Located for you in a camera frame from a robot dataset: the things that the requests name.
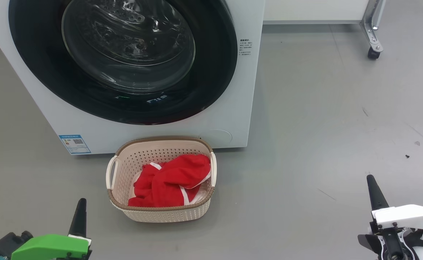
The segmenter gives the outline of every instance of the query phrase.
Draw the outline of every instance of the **plastic basket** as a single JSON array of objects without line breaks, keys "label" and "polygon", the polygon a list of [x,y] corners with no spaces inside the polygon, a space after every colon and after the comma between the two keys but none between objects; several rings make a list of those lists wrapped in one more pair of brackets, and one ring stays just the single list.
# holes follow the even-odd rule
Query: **plastic basket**
[{"label": "plastic basket", "polygon": [[[210,158],[211,177],[204,182],[208,194],[198,203],[166,208],[129,207],[128,199],[133,177],[142,166],[166,163],[180,155],[207,155]],[[216,157],[213,149],[197,138],[146,138],[134,140],[122,146],[110,160],[106,171],[106,186],[112,204],[130,219],[138,222],[181,222],[202,217],[210,206],[216,184]]]}]

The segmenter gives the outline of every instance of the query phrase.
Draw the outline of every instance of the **white trim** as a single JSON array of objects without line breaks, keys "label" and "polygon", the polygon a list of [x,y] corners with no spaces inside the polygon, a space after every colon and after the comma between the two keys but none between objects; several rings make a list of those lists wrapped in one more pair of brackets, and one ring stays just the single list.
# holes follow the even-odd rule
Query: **white trim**
[{"label": "white trim", "polygon": [[205,178],[202,181],[200,181],[197,185],[195,185],[194,187],[192,187],[190,189],[193,189],[193,188],[201,185],[202,183],[204,183],[206,180],[210,179],[210,177],[212,176],[211,168],[212,168],[212,166],[210,165],[210,172],[207,174],[207,176],[205,176]]},{"label": "white trim", "polygon": [[150,165],[154,166],[157,170],[162,169],[162,166],[158,165],[157,163],[151,162]]},{"label": "white trim", "polygon": [[184,199],[184,206],[189,205],[189,197],[187,196],[186,190],[184,189],[183,186],[180,186],[181,189],[181,193],[183,194],[183,199]]},{"label": "white trim", "polygon": [[141,173],[142,172],[143,171],[140,171],[139,173],[136,173],[136,175],[133,177],[133,181],[131,181],[130,195],[128,197],[129,199],[136,198],[136,194],[134,192],[134,184],[138,181],[139,176],[141,176]]}]

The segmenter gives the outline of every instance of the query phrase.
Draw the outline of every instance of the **red cloth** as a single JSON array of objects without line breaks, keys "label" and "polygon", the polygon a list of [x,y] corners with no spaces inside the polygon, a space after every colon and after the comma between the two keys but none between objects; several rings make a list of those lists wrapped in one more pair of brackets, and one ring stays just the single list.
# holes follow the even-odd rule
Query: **red cloth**
[{"label": "red cloth", "polygon": [[160,170],[150,164],[144,165],[134,183],[136,197],[129,199],[128,206],[183,206],[180,186],[184,187],[189,201],[192,201],[209,173],[210,159],[205,155],[181,155],[165,163]]}]

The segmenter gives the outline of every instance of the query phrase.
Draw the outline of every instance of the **white washing machine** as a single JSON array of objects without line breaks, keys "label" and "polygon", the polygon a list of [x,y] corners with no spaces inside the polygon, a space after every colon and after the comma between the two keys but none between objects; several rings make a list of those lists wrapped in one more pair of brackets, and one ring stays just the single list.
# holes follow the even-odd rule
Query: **white washing machine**
[{"label": "white washing machine", "polygon": [[162,135],[245,147],[263,13],[264,0],[0,0],[0,48],[73,155]]}]

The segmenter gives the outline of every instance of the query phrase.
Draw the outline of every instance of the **wheel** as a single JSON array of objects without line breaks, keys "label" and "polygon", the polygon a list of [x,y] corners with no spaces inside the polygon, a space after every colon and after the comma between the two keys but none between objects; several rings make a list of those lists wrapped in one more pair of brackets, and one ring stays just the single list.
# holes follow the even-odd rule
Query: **wheel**
[{"label": "wheel", "polygon": [[369,49],[369,53],[367,54],[368,58],[371,60],[376,60],[378,57],[380,57],[380,52],[376,52],[372,49],[372,47]]}]

